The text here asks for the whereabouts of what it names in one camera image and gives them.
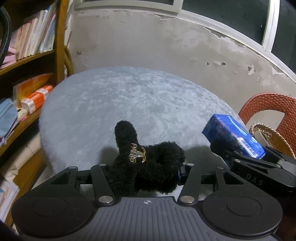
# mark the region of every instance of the black fluffy scrunchie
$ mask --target black fluffy scrunchie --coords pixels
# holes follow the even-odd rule
[[[142,163],[139,158],[136,163],[132,163],[129,160],[131,143],[137,144],[137,150],[142,151],[133,125],[125,120],[118,122],[115,139],[119,154],[106,175],[115,196],[136,196],[140,189],[166,194],[176,189],[178,169],[185,157],[183,149],[175,142],[143,146],[146,161]]]

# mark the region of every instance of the orange package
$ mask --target orange package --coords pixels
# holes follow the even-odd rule
[[[52,90],[53,87],[51,85],[45,85],[42,88],[37,89],[33,94],[21,100],[20,104],[28,111],[28,114],[32,114],[43,105],[49,92]]]

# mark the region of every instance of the window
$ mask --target window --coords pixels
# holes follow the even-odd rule
[[[268,4],[269,0],[184,0],[182,9],[224,23],[261,44]]]
[[[84,2],[92,2],[92,1],[102,1],[102,0],[84,0]],[[174,0],[139,0],[139,1],[157,2],[157,3],[164,3],[169,5],[173,5],[174,3]]]
[[[76,9],[89,7],[131,6],[180,12],[182,0],[76,0]]]
[[[271,52],[296,73],[296,9],[280,1],[279,21]]]

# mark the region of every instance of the white wall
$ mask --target white wall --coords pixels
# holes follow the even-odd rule
[[[237,113],[258,93],[296,97],[295,83],[269,61],[192,22],[137,10],[92,9],[74,11],[71,31],[76,73],[106,66],[157,69],[210,90]],[[260,121],[276,128],[282,117],[267,111],[249,125]]]

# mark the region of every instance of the paper stack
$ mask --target paper stack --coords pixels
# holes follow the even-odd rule
[[[19,190],[16,184],[0,176],[0,220],[2,222],[5,222],[12,202],[16,198]]]

